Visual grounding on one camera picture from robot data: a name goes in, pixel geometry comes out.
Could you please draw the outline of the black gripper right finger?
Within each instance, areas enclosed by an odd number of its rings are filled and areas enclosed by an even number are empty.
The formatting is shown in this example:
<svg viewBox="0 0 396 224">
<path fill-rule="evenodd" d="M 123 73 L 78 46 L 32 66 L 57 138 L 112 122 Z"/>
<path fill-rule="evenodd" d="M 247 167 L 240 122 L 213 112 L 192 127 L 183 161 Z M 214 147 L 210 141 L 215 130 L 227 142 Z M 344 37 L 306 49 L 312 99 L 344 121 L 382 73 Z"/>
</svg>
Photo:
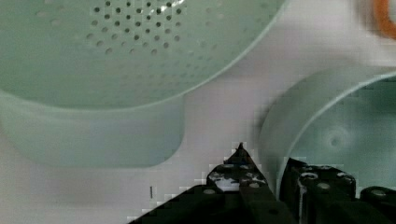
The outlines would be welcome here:
<svg viewBox="0 0 396 224">
<path fill-rule="evenodd" d="M 395 224 L 395 191 L 357 190 L 356 178 L 329 165 L 288 160 L 279 199 L 298 224 Z"/>
</svg>

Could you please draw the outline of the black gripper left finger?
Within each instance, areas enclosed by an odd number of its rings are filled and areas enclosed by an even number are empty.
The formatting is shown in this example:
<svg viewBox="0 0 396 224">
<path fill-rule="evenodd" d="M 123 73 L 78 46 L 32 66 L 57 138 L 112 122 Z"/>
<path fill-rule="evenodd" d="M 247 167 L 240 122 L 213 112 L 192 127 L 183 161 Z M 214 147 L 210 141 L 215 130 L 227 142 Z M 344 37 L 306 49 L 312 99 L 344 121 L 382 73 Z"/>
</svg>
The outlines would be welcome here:
<svg viewBox="0 0 396 224">
<path fill-rule="evenodd" d="M 243 145 L 196 185 L 128 224 L 297 224 Z"/>
</svg>

